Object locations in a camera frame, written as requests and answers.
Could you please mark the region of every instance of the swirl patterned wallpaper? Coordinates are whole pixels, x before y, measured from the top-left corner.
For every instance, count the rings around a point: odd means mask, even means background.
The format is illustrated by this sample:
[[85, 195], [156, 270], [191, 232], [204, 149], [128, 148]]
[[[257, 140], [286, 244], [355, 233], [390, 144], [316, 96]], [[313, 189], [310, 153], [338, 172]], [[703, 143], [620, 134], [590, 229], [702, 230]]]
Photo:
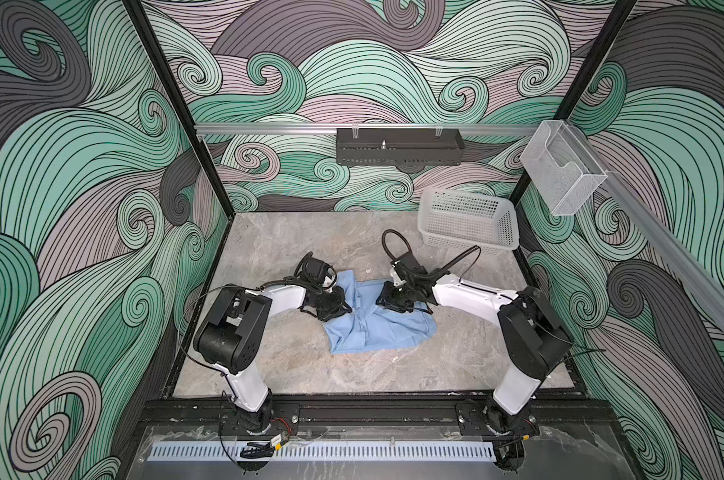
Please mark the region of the swirl patterned wallpaper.
[[[724, 0], [645, 11], [573, 115], [645, 206], [724, 289]], [[640, 2], [646, 8], [651, 2]], [[520, 243], [648, 478], [724, 479], [724, 334], [598, 190], [552, 217], [531, 187]]]
[[[612, 4], [144, 2], [197, 122], [426, 124], [551, 118]], [[403, 172], [341, 167], [332, 137], [206, 137], [240, 211], [416, 210], [429, 186], [508, 196], [526, 140], [466, 140], [461, 166]]]
[[0, 478], [113, 478], [226, 219], [120, 0], [0, 0]]

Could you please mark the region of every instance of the red wire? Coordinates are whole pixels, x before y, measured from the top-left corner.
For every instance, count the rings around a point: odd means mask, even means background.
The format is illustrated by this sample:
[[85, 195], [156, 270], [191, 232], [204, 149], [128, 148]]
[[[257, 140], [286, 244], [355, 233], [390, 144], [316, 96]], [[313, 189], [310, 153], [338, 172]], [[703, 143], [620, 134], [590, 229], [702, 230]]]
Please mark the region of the red wire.
[[284, 420], [284, 418], [277, 417], [277, 418], [275, 418], [274, 420], [281, 420], [282, 423], [284, 424], [284, 426], [286, 426], [286, 427], [288, 428], [288, 435], [292, 435], [292, 434], [293, 434], [293, 429], [290, 428], [290, 425], [288, 425], [288, 423]]

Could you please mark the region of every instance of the black metal frame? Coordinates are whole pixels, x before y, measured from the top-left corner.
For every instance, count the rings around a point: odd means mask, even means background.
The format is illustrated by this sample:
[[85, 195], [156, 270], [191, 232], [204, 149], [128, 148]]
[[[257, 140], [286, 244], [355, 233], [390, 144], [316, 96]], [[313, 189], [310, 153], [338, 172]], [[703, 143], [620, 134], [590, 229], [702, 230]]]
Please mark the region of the black metal frame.
[[[215, 172], [213, 159], [209, 150], [197, 137], [194, 129], [194, 119], [188, 106], [183, 100], [180, 89], [173, 77], [169, 64], [159, 45], [154, 31], [149, 24], [141, 0], [122, 0], [130, 19], [132, 20], [138, 36], [146, 49], [162, 86], [169, 96], [169, 101], [181, 121], [184, 132], [196, 153], [204, 172], [212, 185], [213, 191], [221, 202], [222, 208], [228, 218], [228, 225], [223, 234], [211, 270], [205, 280], [203, 291], [211, 285], [213, 275], [217, 269], [224, 245], [232, 228], [234, 209], [226, 195], [223, 183]], [[589, 51], [583, 66], [578, 71], [575, 80], [565, 95], [554, 119], [567, 119], [575, 109], [578, 100], [586, 91], [589, 82], [604, 61], [607, 52], [612, 46], [618, 31], [626, 21], [636, 0], [617, 0], [606, 24], [594, 41], [594, 47]], [[523, 173], [517, 183], [510, 199], [517, 205], [530, 184], [530, 176]], [[515, 258], [531, 286], [537, 286], [537, 281], [528, 265], [521, 249], [514, 252]], [[187, 334], [182, 340], [185, 349], [189, 348], [194, 328], [199, 320], [204, 301], [197, 301]], [[184, 353], [178, 352], [173, 363], [170, 376], [166, 382], [162, 400], [146, 402], [142, 417], [136, 425], [131, 438], [132, 456], [135, 455], [143, 433], [148, 426], [156, 425], [201, 425], [217, 424], [222, 412], [226, 409], [222, 400], [217, 398], [179, 400], [172, 398], [172, 392], [178, 381], [184, 364]], [[644, 478], [644, 472], [638, 467], [633, 450], [628, 443], [618, 420], [607, 402], [586, 398], [586, 388], [573, 360], [566, 362], [568, 372], [573, 380], [574, 387], [564, 389], [539, 390], [536, 398], [531, 400], [530, 408], [540, 424], [554, 424], [557, 422], [603, 422], [610, 425], [621, 445], [623, 455], [626, 457], [632, 471], [637, 478]], [[302, 416], [302, 426], [317, 427], [329, 426], [417, 426], [435, 424], [460, 426], [457, 407], [466, 402], [479, 402], [491, 395], [492, 392], [397, 392], [389, 394], [347, 394], [347, 395], [274, 395], [274, 409], [286, 410], [298, 406], [302, 412], [311, 412], [310, 416]], [[132, 457], [123, 458], [123, 465], [129, 466]], [[128, 468], [120, 468], [118, 476], [124, 478]]]

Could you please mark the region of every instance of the blue cloth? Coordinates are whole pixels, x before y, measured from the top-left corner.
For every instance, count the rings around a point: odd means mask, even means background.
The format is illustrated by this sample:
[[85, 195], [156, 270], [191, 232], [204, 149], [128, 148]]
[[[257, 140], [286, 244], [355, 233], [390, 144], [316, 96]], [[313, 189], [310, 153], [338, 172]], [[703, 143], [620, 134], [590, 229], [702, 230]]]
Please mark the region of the blue cloth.
[[[397, 313], [375, 304], [386, 280], [357, 282], [354, 272], [338, 273], [351, 313], [324, 324], [330, 353], [359, 353], [418, 346], [436, 332], [434, 318], [425, 312]], [[422, 309], [423, 303], [416, 303]]]

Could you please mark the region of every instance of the white wire mesh bin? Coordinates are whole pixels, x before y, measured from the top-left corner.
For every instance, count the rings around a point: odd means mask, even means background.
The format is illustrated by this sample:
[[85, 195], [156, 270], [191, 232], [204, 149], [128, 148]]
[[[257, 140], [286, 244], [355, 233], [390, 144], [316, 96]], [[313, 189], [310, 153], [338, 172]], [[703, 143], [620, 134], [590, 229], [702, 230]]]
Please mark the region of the white wire mesh bin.
[[427, 188], [418, 207], [418, 231], [426, 245], [496, 255], [520, 244], [514, 204], [505, 198]]
[[607, 175], [586, 136], [563, 120], [544, 120], [521, 156], [552, 215], [575, 215]]

